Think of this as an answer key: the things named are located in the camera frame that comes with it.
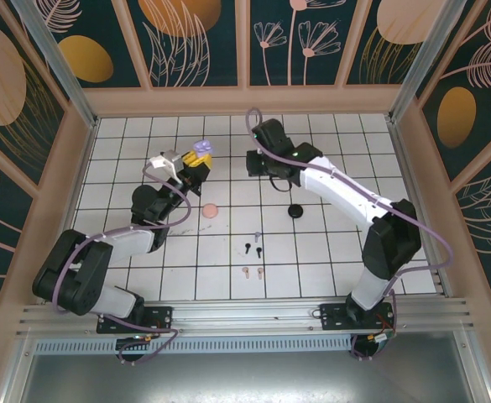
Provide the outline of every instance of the cable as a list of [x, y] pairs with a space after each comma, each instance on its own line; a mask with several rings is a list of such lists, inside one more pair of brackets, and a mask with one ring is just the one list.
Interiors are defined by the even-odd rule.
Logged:
[[[59, 291], [60, 291], [60, 287], [62, 286], [62, 282], [64, 281], [64, 278], [66, 276], [66, 273], [67, 273], [68, 269], [70, 268], [71, 264], [76, 259], [77, 255], [90, 242], [99, 241], [101, 239], [105, 239], [105, 237], [108, 237], [108, 236], [114, 236], [114, 235], [120, 235], [120, 234], [123, 234], [123, 233], [128, 233], [129, 231], [134, 231], [136, 229], [144, 229], [144, 230], [146, 230], [146, 229], [161, 229], [161, 228], [174, 227], [175, 225], [179, 225], [179, 224], [183, 223], [190, 216], [190, 214], [191, 214], [191, 203], [189, 202], [189, 200], [187, 200], [187, 197], [185, 197], [185, 194], [182, 193], [180, 190], [178, 190], [176, 187], [172, 186], [170, 183], [167, 183], [166, 181], [163, 181], [160, 178], [157, 178], [157, 177], [149, 174], [147, 172], [147, 169], [149, 167], [151, 167], [151, 166], [152, 165], [150, 163], [148, 163], [143, 168], [143, 175], [146, 176], [146, 177], [148, 177], [152, 181], [155, 181], [157, 183], [160, 183], [162, 186], [168, 187], [174, 193], [176, 193], [185, 202], [185, 204], [187, 205], [187, 213], [180, 220], [175, 221], [175, 222], [171, 222], [171, 223], [168, 223], [168, 224], [157, 224], [157, 225], [148, 225], [148, 226], [137, 225], [137, 226], [128, 226], [128, 227], [124, 227], [124, 228], [116, 228], [116, 229], [113, 229], [111, 231], [106, 231], [104, 233], [99, 233], [99, 234], [96, 234], [96, 235], [92, 235], [91, 237], [89, 237], [89, 238], [85, 239], [83, 242], [81, 242], [79, 244], [79, 246], [77, 246], [76, 249], [73, 251], [73, 253], [70, 255], [70, 257], [68, 258], [68, 260], [66, 260], [66, 263], [64, 264], [64, 266], [62, 268], [62, 271], [60, 272], [59, 277], [57, 279], [57, 282], [55, 284], [55, 288], [53, 289], [53, 296], [52, 296], [51, 302], [53, 304], [53, 308], [58, 313], [60, 313], [60, 314], [67, 313], [67, 311], [61, 311], [59, 309], [59, 306], [58, 306]], [[132, 363], [129, 363], [132, 366], [135, 365], [135, 363], [141, 364], [143, 362], [146, 362], [146, 361], [152, 359], [161, 350], [163, 350], [164, 348], [166, 348], [178, 336], [178, 331], [176, 329], [172, 329], [172, 328], [170, 328], [170, 329], [158, 329], [158, 328], [152, 328], [152, 327], [142, 327], [142, 326], [134, 325], [132, 323], [125, 322], [122, 319], [119, 319], [119, 318], [114, 317], [112, 315], [104, 315], [104, 316], [107, 319], [110, 319], [110, 320], [112, 320], [112, 321], [114, 321], [114, 322], [116, 322], [118, 324], [121, 324], [121, 325], [123, 325], [125, 327], [130, 327], [132, 329], [140, 330], [140, 331], [147, 332], [147, 333], [157, 333], [157, 334], [174, 333], [169, 338], [169, 340], [167, 340], [165, 343], [163, 343], [161, 346], [159, 346], [159, 348], [157, 350], [155, 350], [153, 353], [145, 354], [143, 357], [141, 357], [137, 361], [134, 361]], [[146, 344], [146, 343], [149, 343], [149, 342], [131, 342], [131, 343], [128, 343], [128, 344], [125, 344], [124, 346], [122, 346], [122, 348], [120, 348], [120, 351], [118, 352], [118, 357], [120, 358], [121, 363], [122, 364], [125, 364], [125, 363], [128, 362], [125, 359], [123, 359], [123, 356], [122, 356], [122, 353], [123, 353], [123, 351], [126, 348], [132, 347], [134, 345]]]
[[450, 244], [437, 232], [435, 232], [433, 229], [428, 228], [425, 224], [422, 222], [419, 222], [415, 220], [413, 217], [409, 217], [408, 215], [404, 214], [403, 212], [399, 212], [398, 210], [395, 210], [392, 208], [392, 206], [387, 206], [386, 204], [382, 203], [379, 201], [379, 199], [370, 196], [366, 191], [363, 191], [359, 187], [355, 186], [351, 181], [348, 181], [345, 177], [340, 175], [336, 171], [331, 171], [323, 166], [315, 165], [315, 164], [309, 164], [306, 162], [300, 162], [300, 161], [293, 161], [293, 160], [288, 160], [283, 157], [279, 157], [277, 154], [272, 153], [268, 149], [266, 149], [254, 136], [253, 129], [251, 128], [251, 123], [250, 123], [250, 118], [251, 115], [256, 114], [259, 117], [259, 124], [263, 122], [262, 120], [262, 113], [260, 110], [256, 107], [253, 107], [247, 111], [245, 114], [245, 125], [247, 126], [247, 131], [251, 139], [253, 140], [254, 144], [258, 149], [262, 151], [262, 153], [266, 154], [268, 157], [272, 158], [273, 160], [282, 162], [284, 164], [288, 165], [293, 165], [293, 166], [299, 166], [300, 168], [312, 168], [314, 170], [319, 170], [321, 172], [324, 172], [328, 174], [331, 177], [336, 177], [340, 182], [342, 182], [344, 185], [349, 186], [352, 190], [356, 191], [359, 195], [365, 197], [368, 201], [374, 203], [376, 206], [379, 206], [383, 208], [385, 211], [390, 212], [391, 214], [394, 214], [395, 216], [398, 216], [407, 222], [417, 226], [421, 230], [427, 232], [430, 234], [433, 238], [435, 238], [437, 241], [439, 241], [447, 250], [448, 252], [448, 259], [444, 261], [443, 263], [440, 264], [431, 264], [429, 266], [418, 266], [418, 267], [409, 267], [405, 269], [400, 269], [396, 272], [396, 274], [393, 276], [393, 278], [390, 280], [390, 282], [387, 284], [387, 287], [384, 290], [383, 297], [387, 296], [394, 286], [394, 283], [399, 279], [400, 276], [404, 273], [409, 273], [411, 271], [419, 271], [419, 270], [438, 270], [442, 269], [444, 267], [447, 267], [452, 264], [452, 261], [454, 260], [454, 251], [452, 250], [452, 247]]

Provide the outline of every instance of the white grid floor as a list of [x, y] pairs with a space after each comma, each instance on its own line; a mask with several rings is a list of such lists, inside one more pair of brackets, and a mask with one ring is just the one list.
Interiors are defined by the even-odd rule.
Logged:
[[[383, 115], [284, 114], [278, 118], [295, 145], [314, 144], [341, 170], [382, 196], [407, 198]], [[248, 178], [245, 154], [253, 149], [244, 116], [106, 118], [100, 123], [76, 209], [74, 228], [84, 233], [124, 227], [131, 195], [142, 183], [148, 157], [200, 139], [214, 148], [213, 169], [201, 197], [188, 195], [193, 212], [170, 230], [160, 250], [118, 262], [106, 282], [139, 293], [147, 301], [345, 296], [357, 283], [363, 239], [353, 222], [320, 197], [294, 187], [290, 193], [269, 181]], [[279, 182], [285, 189], [286, 182]], [[205, 219], [201, 206], [219, 206]], [[292, 220], [291, 203], [305, 213]], [[175, 221], [185, 213], [170, 215]], [[263, 235], [258, 243], [254, 233]], [[245, 243], [252, 245], [245, 254]], [[263, 252], [259, 259], [256, 248]], [[425, 264], [421, 250], [410, 264]], [[243, 267], [249, 267], [249, 277]], [[259, 275], [258, 268], [264, 270]], [[436, 293], [427, 271], [407, 274], [399, 294]]]

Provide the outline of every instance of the black mounting plate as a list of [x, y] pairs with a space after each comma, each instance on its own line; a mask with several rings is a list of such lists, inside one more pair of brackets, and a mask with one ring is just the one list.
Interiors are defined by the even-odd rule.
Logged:
[[[170, 329], [172, 324], [172, 306], [146, 306], [144, 308], [143, 320], [139, 323], [142, 327], [154, 327], [159, 329]], [[99, 317], [96, 326], [98, 334], [143, 334], [139, 330], [119, 325], [106, 317]]]
[[344, 302], [320, 305], [320, 320], [323, 330], [381, 330], [383, 323], [376, 314], [381, 315], [391, 327], [394, 325], [393, 307], [389, 302], [378, 304], [360, 323], [356, 323], [348, 317]]

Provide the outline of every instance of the purple object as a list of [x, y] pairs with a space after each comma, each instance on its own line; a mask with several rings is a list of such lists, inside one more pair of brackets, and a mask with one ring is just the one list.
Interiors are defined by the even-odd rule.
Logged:
[[210, 144], [209, 140], [197, 141], [195, 145], [193, 145], [193, 149], [195, 150], [197, 158], [201, 158], [204, 155], [211, 154], [213, 151], [212, 145]]

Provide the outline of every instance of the small round object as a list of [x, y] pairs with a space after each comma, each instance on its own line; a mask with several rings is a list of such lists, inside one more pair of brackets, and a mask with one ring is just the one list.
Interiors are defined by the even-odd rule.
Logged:
[[292, 204], [288, 207], [288, 214], [292, 218], [299, 218], [303, 215], [303, 207], [299, 204]]
[[206, 218], [215, 218], [219, 213], [219, 209], [215, 204], [206, 204], [202, 208], [202, 215]]

